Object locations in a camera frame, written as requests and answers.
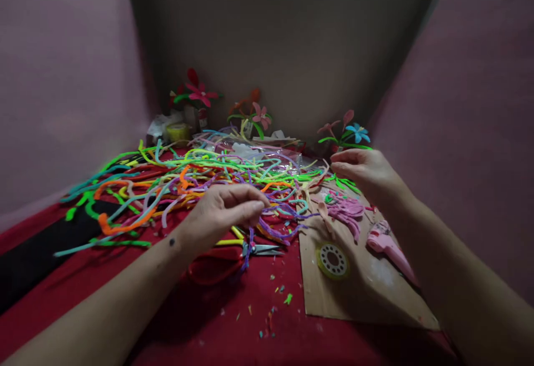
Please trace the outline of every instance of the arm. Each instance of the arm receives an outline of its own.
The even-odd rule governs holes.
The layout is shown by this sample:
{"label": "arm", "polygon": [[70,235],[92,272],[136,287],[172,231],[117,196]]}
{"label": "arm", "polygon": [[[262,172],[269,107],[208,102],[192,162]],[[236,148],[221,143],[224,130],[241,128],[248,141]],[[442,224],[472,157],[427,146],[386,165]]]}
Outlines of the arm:
{"label": "arm", "polygon": [[169,236],[12,355],[11,365],[121,365],[181,273],[236,224],[256,225],[267,198],[216,185]]}
{"label": "arm", "polygon": [[388,220],[422,292],[468,364],[534,364],[534,310],[418,201],[379,151],[332,156]]}

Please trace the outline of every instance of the tape roll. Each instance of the tape roll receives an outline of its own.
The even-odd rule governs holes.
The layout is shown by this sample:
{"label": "tape roll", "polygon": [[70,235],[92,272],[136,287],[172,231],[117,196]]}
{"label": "tape roll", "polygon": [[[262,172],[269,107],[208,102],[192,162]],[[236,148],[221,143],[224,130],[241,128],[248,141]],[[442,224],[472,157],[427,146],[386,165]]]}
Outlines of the tape roll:
{"label": "tape roll", "polygon": [[343,280],[349,276],[350,267],[347,257],[335,244],[323,243],[315,253],[317,265],[329,279]]}

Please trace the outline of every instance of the forearm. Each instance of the forearm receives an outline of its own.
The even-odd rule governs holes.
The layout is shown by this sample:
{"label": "forearm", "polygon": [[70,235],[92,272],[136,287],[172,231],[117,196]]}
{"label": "forearm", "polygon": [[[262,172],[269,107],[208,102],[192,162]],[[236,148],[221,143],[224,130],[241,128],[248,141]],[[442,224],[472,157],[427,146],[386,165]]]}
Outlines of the forearm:
{"label": "forearm", "polygon": [[429,305],[469,363],[532,359],[534,311],[523,299],[413,195],[380,209]]}
{"label": "forearm", "polygon": [[23,346],[5,365],[119,365],[195,252],[169,237]]}

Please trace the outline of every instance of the red-handled scissors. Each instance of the red-handled scissors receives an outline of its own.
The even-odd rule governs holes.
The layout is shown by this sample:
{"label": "red-handled scissors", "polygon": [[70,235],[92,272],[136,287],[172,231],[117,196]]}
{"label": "red-handled scissors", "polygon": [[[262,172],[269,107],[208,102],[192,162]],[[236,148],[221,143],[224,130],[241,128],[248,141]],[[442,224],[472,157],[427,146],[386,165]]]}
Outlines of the red-handled scissors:
{"label": "red-handled scissors", "polygon": [[[249,244],[243,241],[242,247],[229,246],[215,248],[198,256],[189,265],[187,270],[189,278],[199,285],[214,285],[223,281],[243,266],[248,248]],[[282,252],[276,250],[279,248],[276,245],[256,245],[252,243],[250,256],[283,255]],[[220,261],[228,261],[230,266],[221,267]]]}

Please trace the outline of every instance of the hand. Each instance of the hand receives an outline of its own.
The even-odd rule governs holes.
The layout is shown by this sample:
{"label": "hand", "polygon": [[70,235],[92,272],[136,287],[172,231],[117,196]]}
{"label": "hand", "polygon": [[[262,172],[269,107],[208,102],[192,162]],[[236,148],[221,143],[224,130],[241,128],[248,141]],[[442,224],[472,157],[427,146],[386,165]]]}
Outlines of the hand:
{"label": "hand", "polygon": [[333,154],[331,160],[332,170],[354,181],[365,197],[378,207],[412,195],[380,151],[350,149]]}
{"label": "hand", "polygon": [[255,226],[269,206],[267,197],[251,185],[214,185],[171,235],[196,256],[211,249],[232,226]]}

